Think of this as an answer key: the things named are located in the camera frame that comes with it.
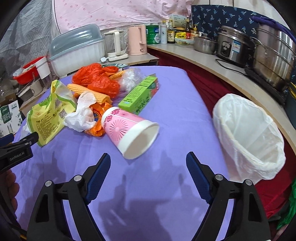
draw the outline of barcode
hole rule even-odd
[[[65,109],[63,109],[60,113],[59,113],[59,116],[62,118],[62,119],[65,119],[67,115],[67,112],[65,111]]]
[[[59,99],[56,99],[56,101],[54,103],[55,108],[58,108],[61,103],[62,102]]]

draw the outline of pink electric kettle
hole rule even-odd
[[[147,53],[145,25],[128,27],[128,50],[129,55],[142,55]]]

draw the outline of white electric kettle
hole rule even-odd
[[[128,58],[123,30],[111,30],[103,35],[105,36],[106,52],[109,62]]]

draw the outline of power cord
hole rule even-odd
[[[220,61],[221,61],[221,62],[224,62],[224,63],[227,63],[227,64],[229,64],[229,62],[227,62],[227,61],[225,61],[225,60],[222,60],[222,59],[218,59],[218,58],[215,59],[215,60],[216,60],[216,62],[217,62],[220,66],[222,66],[223,68],[228,69],[228,70],[231,70],[231,71],[234,71],[234,72],[237,72],[237,73],[240,73],[240,74],[242,74],[243,76],[248,77],[248,75],[246,75],[245,73],[240,72],[240,71],[235,70],[235,69],[231,69],[231,68],[225,67],[224,65],[222,65],[222,64],[220,63]]]

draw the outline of red cloth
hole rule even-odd
[[[159,58],[159,65],[184,69],[211,115],[215,104],[224,95],[234,93],[245,97],[230,84],[195,64],[157,50],[149,49],[148,52]],[[276,214],[286,203],[291,193],[290,185],[296,176],[295,154],[285,138],[284,140],[286,154],[284,167],[274,179],[262,180],[256,184],[257,192],[268,218]]]

